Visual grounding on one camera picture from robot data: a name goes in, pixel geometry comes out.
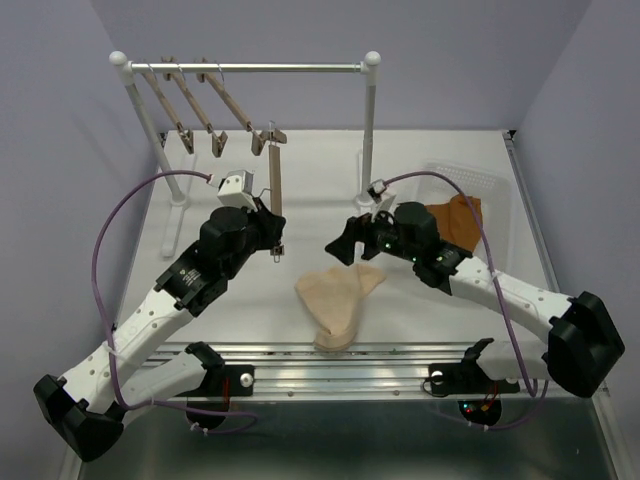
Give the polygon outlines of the beige hanger with orange underwear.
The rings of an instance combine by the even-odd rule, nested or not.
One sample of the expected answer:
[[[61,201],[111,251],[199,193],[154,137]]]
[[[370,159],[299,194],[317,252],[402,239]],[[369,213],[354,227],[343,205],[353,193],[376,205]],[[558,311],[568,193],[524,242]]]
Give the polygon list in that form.
[[[260,156],[264,149],[266,138],[255,130],[249,116],[227,91],[222,69],[219,69],[219,78],[211,72],[197,73],[196,78],[200,83],[208,83],[213,88],[225,106],[240,123],[241,127],[251,134],[251,152],[254,156]]]

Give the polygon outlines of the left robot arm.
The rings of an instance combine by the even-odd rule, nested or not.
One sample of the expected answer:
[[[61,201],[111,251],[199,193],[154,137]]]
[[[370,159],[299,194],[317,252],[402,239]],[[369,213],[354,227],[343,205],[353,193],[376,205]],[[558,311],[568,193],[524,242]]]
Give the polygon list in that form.
[[[223,295],[249,257],[279,246],[286,220],[262,203],[214,210],[199,237],[165,270],[131,316],[60,376],[44,375],[33,392],[43,417],[85,462],[104,455],[135,411],[197,390],[215,392],[224,362],[203,342],[146,374],[143,363],[175,332]]]

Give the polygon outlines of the beige hanger with cream underwear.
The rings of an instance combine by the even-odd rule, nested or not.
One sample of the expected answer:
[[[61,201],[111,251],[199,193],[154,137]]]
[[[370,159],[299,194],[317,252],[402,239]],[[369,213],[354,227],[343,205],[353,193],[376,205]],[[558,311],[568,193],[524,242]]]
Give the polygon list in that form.
[[[270,211],[283,216],[281,146],[288,142],[287,135],[281,131],[276,122],[270,120],[268,128],[261,134],[268,147]]]

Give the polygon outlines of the orange underwear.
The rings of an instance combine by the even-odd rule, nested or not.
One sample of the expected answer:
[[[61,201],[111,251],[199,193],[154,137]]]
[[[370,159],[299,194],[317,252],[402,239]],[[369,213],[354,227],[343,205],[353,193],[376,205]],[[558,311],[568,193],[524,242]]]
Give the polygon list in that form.
[[[444,241],[474,252],[481,241],[481,229],[460,194],[447,203],[426,205],[425,208],[436,219],[438,232]]]

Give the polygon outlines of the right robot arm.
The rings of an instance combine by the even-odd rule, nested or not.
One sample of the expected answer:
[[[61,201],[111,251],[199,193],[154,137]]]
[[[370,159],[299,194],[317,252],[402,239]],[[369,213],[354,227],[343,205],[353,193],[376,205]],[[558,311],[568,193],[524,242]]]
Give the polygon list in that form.
[[[435,217],[417,202],[394,212],[351,217],[341,235],[326,245],[328,254],[353,264],[358,244],[371,260],[384,253],[408,261],[427,286],[506,315],[534,334],[528,347],[500,347],[488,339],[460,366],[463,384],[482,390],[494,380],[530,377],[552,380],[568,393],[589,398],[625,351],[601,298],[547,291],[491,269],[471,252],[440,237]]]

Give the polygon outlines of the cream underwear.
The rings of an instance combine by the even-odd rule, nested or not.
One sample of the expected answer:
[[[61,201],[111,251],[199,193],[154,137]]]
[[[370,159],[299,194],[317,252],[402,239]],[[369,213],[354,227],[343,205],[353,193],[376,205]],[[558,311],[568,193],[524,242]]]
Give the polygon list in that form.
[[[341,351],[356,338],[365,298],[386,280],[379,268],[363,263],[303,275],[295,291],[318,325],[314,345]]]

